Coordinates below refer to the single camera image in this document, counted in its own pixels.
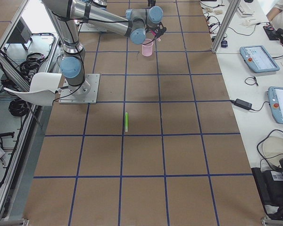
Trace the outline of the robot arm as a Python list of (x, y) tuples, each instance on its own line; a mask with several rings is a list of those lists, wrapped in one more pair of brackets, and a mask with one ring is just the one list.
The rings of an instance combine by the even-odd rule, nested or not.
[(105, 0), (44, 0), (52, 22), (64, 43), (67, 57), (82, 61), (82, 71), (105, 69), (104, 81), (124, 81), (126, 74), (155, 75), (156, 65), (147, 65), (143, 54), (124, 53), (126, 37), (135, 45), (152, 45), (166, 31), (163, 10), (158, 6), (128, 9), (125, 17), (106, 10)]

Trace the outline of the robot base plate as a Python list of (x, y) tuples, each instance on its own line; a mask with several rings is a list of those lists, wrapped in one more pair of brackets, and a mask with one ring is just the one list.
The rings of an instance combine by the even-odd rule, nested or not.
[(77, 87), (69, 86), (64, 79), (63, 86), (68, 86), (67, 89), (61, 91), (60, 104), (95, 104), (97, 103), (98, 89), (100, 83), (100, 74), (87, 73), (85, 74), (85, 82), (75, 92)]

